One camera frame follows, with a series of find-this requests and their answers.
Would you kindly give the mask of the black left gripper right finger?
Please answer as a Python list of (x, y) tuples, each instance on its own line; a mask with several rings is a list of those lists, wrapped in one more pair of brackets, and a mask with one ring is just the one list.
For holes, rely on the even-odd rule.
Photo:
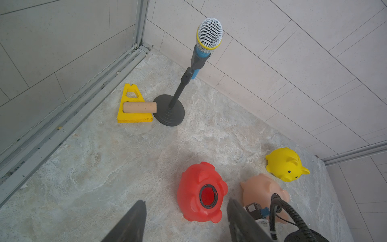
[(230, 198), (228, 201), (227, 218), (232, 242), (272, 241), (236, 199)]

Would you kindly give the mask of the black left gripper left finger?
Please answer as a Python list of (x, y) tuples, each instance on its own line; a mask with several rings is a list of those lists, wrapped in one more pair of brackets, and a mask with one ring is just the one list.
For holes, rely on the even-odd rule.
[(102, 242), (142, 242), (146, 217), (146, 202), (138, 200)]

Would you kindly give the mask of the pink piggy bank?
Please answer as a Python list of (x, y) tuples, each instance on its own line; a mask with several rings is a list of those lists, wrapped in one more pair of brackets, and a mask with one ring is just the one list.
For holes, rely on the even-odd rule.
[[(286, 202), (290, 201), (289, 193), (266, 174), (260, 173), (246, 182), (241, 182), (240, 185), (243, 190), (242, 200), (244, 208), (255, 202), (260, 204), (262, 209), (268, 208), (270, 210), (271, 199), (275, 194)], [(265, 215), (265, 217), (269, 221), (270, 214)]]

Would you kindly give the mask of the red piggy bank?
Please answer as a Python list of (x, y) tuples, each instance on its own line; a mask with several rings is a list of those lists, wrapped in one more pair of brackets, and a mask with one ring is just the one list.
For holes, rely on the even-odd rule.
[(179, 208), (188, 221), (219, 223), (228, 185), (207, 162), (191, 165), (182, 173), (177, 191)]

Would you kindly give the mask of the yellow piggy bank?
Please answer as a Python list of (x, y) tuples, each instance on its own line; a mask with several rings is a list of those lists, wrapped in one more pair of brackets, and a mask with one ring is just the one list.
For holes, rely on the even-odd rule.
[(302, 165), (299, 155), (290, 148), (279, 148), (266, 155), (266, 170), (284, 182), (292, 182), (310, 171)]

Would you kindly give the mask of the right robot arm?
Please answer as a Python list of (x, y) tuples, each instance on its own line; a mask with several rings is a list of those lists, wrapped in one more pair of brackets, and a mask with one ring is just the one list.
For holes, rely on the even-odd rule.
[[(310, 230), (317, 242), (329, 242), (325, 237), (323, 237), (320, 233)], [(284, 242), (308, 242), (308, 239), (304, 236), (304, 234), (298, 230), (290, 233), (284, 240)]]

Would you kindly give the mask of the toy microphone on stand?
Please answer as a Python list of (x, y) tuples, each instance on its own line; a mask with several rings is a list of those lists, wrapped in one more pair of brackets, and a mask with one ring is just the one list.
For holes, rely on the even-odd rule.
[(180, 85), (175, 94), (173, 96), (163, 94), (154, 99), (157, 104), (157, 112), (153, 115), (158, 122), (169, 127), (176, 127), (182, 123), (185, 109), (178, 99), (190, 80), (193, 80), (203, 68), (212, 52), (220, 46), (222, 36), (223, 27), (216, 18), (207, 18), (199, 25), (190, 66), (180, 79)]

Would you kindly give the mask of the aluminium corner post right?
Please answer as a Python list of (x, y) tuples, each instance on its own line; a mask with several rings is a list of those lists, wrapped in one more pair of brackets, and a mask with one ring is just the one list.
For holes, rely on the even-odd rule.
[(340, 164), (367, 156), (377, 155), (387, 151), (387, 142), (379, 142), (366, 147), (358, 148), (352, 151), (348, 151), (342, 154), (334, 155), (322, 159), (326, 166)]

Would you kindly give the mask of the aluminium corner post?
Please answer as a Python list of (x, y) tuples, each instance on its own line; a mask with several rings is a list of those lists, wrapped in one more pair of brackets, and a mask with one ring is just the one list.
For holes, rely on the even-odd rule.
[(366, 147), (358, 148), (352, 151), (348, 151), (342, 154), (334, 155), (322, 159), (326, 166), (340, 164), (367, 156), (377, 155), (387, 151), (387, 142), (379, 142)]
[(134, 49), (137, 50), (143, 45), (143, 35), (147, 20), (149, 0), (138, 0), (136, 11), (136, 23), (134, 30)]

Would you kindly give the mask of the aluminium corner post left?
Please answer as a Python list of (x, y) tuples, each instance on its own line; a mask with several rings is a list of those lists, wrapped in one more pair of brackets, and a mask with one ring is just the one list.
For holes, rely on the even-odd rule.
[(138, 0), (136, 11), (136, 23), (134, 30), (134, 49), (137, 50), (143, 45), (143, 35), (147, 20), (149, 0)]

